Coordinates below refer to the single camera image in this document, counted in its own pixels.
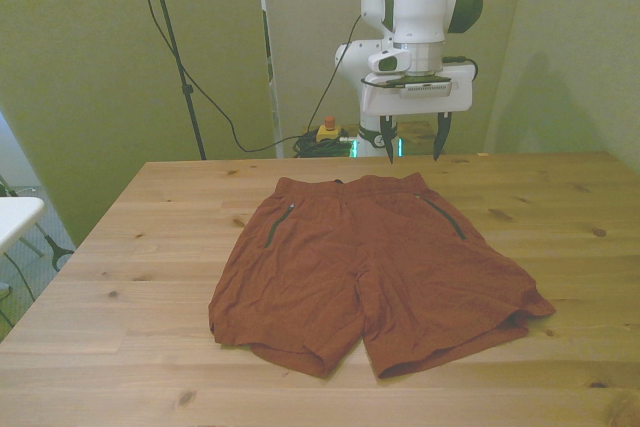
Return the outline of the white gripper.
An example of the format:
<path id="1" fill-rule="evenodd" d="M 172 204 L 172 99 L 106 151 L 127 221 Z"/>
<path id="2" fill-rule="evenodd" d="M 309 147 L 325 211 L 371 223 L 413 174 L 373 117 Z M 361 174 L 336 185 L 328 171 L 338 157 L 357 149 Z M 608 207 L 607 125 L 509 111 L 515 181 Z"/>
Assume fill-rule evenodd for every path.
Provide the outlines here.
<path id="1" fill-rule="evenodd" d="M 393 140 L 397 129 L 394 115 L 439 113 L 433 144 L 433 159 L 441 156 L 448 138 L 452 114 L 467 111 L 473 99 L 474 64 L 445 64 L 435 74 L 369 74 L 363 83 L 362 111 L 379 118 L 380 134 L 391 164 L 394 163 Z"/>

